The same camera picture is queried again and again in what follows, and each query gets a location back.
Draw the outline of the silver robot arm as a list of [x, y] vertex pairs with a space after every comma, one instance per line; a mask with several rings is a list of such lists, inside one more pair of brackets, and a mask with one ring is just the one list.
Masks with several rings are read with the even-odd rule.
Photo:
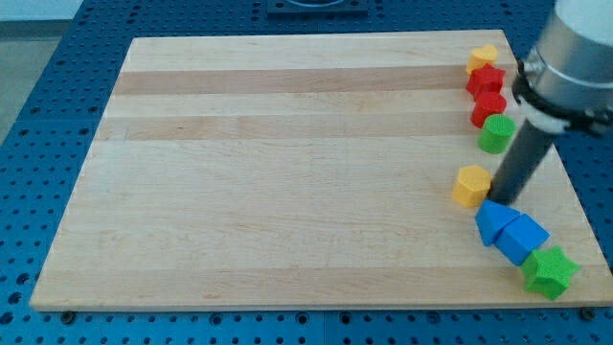
[[612, 0], [557, 0], [518, 62], [512, 93], [528, 123], [549, 134], [612, 128]]

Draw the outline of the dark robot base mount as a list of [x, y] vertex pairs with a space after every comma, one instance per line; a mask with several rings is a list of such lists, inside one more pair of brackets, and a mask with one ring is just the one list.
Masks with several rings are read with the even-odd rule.
[[267, 0], [268, 17], [289, 15], [364, 14], [369, 0]]

